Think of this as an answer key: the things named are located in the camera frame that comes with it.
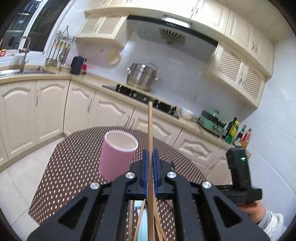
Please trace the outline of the person's right hand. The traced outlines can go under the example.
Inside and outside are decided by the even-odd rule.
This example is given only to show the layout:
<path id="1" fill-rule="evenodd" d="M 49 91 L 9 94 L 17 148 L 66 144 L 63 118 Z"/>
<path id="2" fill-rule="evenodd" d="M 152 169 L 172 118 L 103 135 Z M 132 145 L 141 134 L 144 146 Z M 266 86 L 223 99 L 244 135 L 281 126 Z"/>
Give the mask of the person's right hand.
<path id="1" fill-rule="evenodd" d="M 260 223 L 266 214 L 266 209 L 259 200 L 252 203 L 240 204 L 237 207 L 246 213 L 256 224 Z"/>

